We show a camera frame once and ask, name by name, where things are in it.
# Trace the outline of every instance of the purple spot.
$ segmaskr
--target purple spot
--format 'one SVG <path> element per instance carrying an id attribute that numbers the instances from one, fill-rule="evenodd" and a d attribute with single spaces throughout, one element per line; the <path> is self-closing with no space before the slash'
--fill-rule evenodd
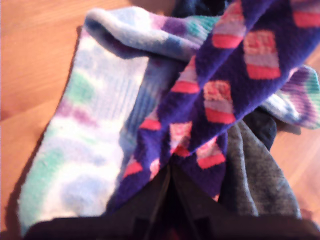
<path id="1" fill-rule="evenodd" d="M 81 109 L 75 109 L 73 111 L 73 117 L 81 124 L 85 124 L 87 126 L 97 127 L 97 123 L 91 119 L 91 117 Z"/>
<path id="2" fill-rule="evenodd" d="M 80 38 L 85 38 L 85 37 L 89 37 L 89 36 L 90 36 L 90 34 L 83 27 L 82 30 L 81 30 Z"/>
<path id="3" fill-rule="evenodd" d="M 184 36 L 187 31 L 186 23 L 182 19 L 174 17 L 169 17 L 161 29 L 177 36 Z"/>
<path id="4" fill-rule="evenodd" d="M 56 110 L 56 114 L 63 117 L 68 117 L 70 116 L 72 110 L 72 105 L 67 100 L 62 100 Z"/>

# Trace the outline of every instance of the red and pink pattern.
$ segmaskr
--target red and pink pattern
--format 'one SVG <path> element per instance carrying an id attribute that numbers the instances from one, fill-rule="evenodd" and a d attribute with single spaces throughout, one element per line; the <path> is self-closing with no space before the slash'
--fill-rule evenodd
<path id="1" fill-rule="evenodd" d="M 171 154 L 174 153 L 180 157 L 187 157 L 190 155 L 188 146 L 191 138 L 191 129 L 192 121 L 170 124 Z"/>
<path id="2" fill-rule="evenodd" d="M 320 27 L 320 6 L 314 0 L 291 0 L 294 23 L 300 28 Z"/>
<path id="3" fill-rule="evenodd" d="M 231 124 L 236 120 L 228 81 L 208 81 L 203 88 L 203 97 L 205 115 L 209 122 Z"/>
<path id="4" fill-rule="evenodd" d="M 196 161 L 200 168 L 208 169 L 225 162 L 225 156 L 216 141 L 217 137 L 214 137 L 196 150 Z"/>
<path id="5" fill-rule="evenodd" d="M 140 127 L 141 129 L 148 129 L 152 131 L 158 131 L 161 129 L 161 123 L 159 122 L 158 116 L 157 116 L 157 108 L 155 108 L 141 123 Z"/>
<path id="6" fill-rule="evenodd" d="M 137 160 L 135 160 L 135 158 L 133 156 L 131 156 L 125 172 L 123 174 L 123 178 L 126 178 L 127 176 L 131 175 L 131 174 L 136 174 L 138 172 L 141 172 L 143 170 L 143 167 L 141 166 L 141 164 L 139 162 L 137 162 Z"/>
<path id="7" fill-rule="evenodd" d="M 275 34 L 270 30 L 249 32 L 243 40 L 244 61 L 250 78 L 275 79 L 281 76 Z"/>
<path id="8" fill-rule="evenodd" d="M 246 29 L 242 3 L 240 0 L 235 0 L 216 23 L 213 29 L 212 44 L 216 48 L 236 48 L 242 41 Z"/>
<path id="9" fill-rule="evenodd" d="M 150 164 L 150 172 L 151 172 L 150 181 L 154 179 L 154 177 L 158 174 L 159 170 L 160 170 L 160 159 L 157 158 L 153 160 L 152 163 Z"/>
<path id="10" fill-rule="evenodd" d="M 189 64 L 185 67 L 184 71 L 181 72 L 180 77 L 175 82 L 171 91 L 174 93 L 185 93 L 185 94 L 196 94 L 200 91 L 197 82 L 196 73 L 196 56 L 193 55 L 190 59 Z"/>

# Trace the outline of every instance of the fuzzy fabric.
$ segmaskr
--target fuzzy fabric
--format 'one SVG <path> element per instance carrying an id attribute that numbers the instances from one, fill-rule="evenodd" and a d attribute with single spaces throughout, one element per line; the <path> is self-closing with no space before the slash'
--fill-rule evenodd
<path id="1" fill-rule="evenodd" d="M 301 218 L 297 199 L 264 144 L 244 121 L 227 132 L 226 174 L 218 202 L 239 215 L 280 214 Z"/>
<path id="2" fill-rule="evenodd" d="M 302 3 L 306 10 L 314 4 Z M 219 21 L 138 7 L 90 11 L 66 91 L 22 186 L 22 234 L 39 221 L 101 215 L 115 190 L 118 208 L 169 160 L 216 199 L 226 130 L 279 89 L 318 43 L 320 23 L 293 14 L 295 4 L 237 0 Z"/>
<path id="3" fill-rule="evenodd" d="M 320 87 L 317 72 L 309 66 L 296 69 L 289 81 L 261 107 L 277 119 L 308 129 L 320 127 Z"/>

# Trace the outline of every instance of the wooden floor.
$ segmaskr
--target wooden floor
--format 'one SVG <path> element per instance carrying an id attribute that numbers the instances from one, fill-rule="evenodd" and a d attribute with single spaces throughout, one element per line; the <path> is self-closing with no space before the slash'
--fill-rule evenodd
<path id="1" fill-rule="evenodd" d="M 1 1 L 1 239 L 19 239 L 21 184 L 62 96 L 86 12 L 129 5 L 169 15 L 174 1 Z M 320 71 L 320 48 L 308 63 Z M 320 224 L 320 130 L 280 123 L 271 153 L 303 214 Z"/>

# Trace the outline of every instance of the black fabric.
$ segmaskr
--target black fabric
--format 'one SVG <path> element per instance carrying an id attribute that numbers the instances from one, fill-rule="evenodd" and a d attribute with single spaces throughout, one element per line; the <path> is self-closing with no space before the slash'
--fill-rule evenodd
<path id="1" fill-rule="evenodd" d="M 267 112 L 258 107 L 246 115 L 243 121 L 270 151 L 277 135 L 277 124 L 275 120 Z"/>
<path id="2" fill-rule="evenodd" d="M 176 165 L 168 165 L 110 216 L 59 218 L 30 228 L 24 240 L 320 239 L 309 220 L 237 216 L 213 201 Z"/>
<path id="3" fill-rule="evenodd" d="M 172 16 L 186 18 L 193 15 L 220 16 L 231 0 L 179 0 Z"/>

